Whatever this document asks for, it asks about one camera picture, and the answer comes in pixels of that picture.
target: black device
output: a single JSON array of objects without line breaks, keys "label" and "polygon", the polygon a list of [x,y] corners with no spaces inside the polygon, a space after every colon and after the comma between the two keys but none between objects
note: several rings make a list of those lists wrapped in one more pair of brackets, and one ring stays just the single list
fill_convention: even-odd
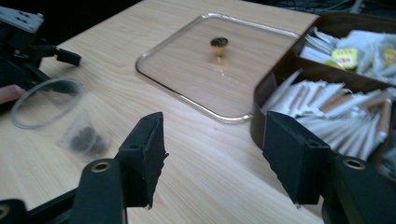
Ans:
[{"label": "black device", "polygon": [[114,159],[85,166],[76,189],[27,211],[19,199],[0,201],[0,224],[121,224],[128,207],[153,205],[153,195],[168,153],[163,113],[143,117]]},{"label": "black device", "polygon": [[293,203],[322,196],[326,224],[396,223],[396,192],[371,163],[333,153],[290,116],[268,111],[265,122],[262,155]]},{"label": "black device", "polygon": [[0,7],[0,87],[16,84],[29,91],[50,79],[40,71],[44,57],[79,66],[81,57],[58,49],[38,37],[44,17],[7,7]]}]

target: wooden table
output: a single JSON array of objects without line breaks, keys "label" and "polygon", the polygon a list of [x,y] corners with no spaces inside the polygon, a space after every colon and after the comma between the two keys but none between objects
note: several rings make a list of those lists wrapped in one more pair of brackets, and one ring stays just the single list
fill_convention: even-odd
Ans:
[{"label": "wooden table", "polygon": [[[321,223],[320,205],[298,209],[291,202],[253,143],[248,122],[215,121],[135,71],[141,54],[208,12],[297,34],[316,18],[239,0],[144,0],[62,43],[82,56],[80,67],[47,58],[40,68],[84,84],[84,102],[106,122],[112,140],[108,158],[142,117],[163,112],[170,156],[153,208],[128,209],[130,223]],[[1,200],[23,199],[32,209],[78,185],[87,163],[38,132],[15,127],[8,111],[0,116],[0,139]]]}]

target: dark background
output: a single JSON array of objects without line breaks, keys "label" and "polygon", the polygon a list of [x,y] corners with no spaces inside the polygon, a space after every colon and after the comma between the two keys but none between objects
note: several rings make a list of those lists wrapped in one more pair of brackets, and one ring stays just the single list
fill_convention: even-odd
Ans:
[{"label": "dark background", "polygon": [[[273,7],[321,15],[334,11],[349,11],[356,0],[245,0]],[[363,0],[360,14],[396,19],[396,0]]]},{"label": "dark background", "polygon": [[[356,0],[245,1],[320,15],[348,11]],[[58,45],[138,2],[140,0],[0,0],[0,6],[43,14],[45,21],[39,36]],[[396,0],[364,0],[359,13],[396,19]]]},{"label": "dark background", "polygon": [[44,15],[39,37],[58,45],[138,2],[140,0],[0,0],[0,6]]}]

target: clear plastic tray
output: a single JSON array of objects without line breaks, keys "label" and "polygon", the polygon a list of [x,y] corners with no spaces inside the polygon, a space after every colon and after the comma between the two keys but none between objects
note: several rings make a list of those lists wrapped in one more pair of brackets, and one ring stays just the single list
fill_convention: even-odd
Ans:
[{"label": "clear plastic tray", "polygon": [[[221,57],[210,46],[215,37],[229,40]],[[140,56],[135,69],[213,119],[241,122],[251,118],[257,83],[299,37],[208,13]]]}]

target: plastic cup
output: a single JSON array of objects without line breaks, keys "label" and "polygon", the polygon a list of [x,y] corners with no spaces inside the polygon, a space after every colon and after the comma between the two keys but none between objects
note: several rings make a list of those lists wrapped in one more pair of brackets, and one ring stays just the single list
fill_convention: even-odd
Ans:
[{"label": "plastic cup", "polygon": [[55,139],[57,146],[93,161],[106,154],[110,138],[83,101],[83,86],[73,78],[55,78],[33,87],[11,110],[14,125]]}]

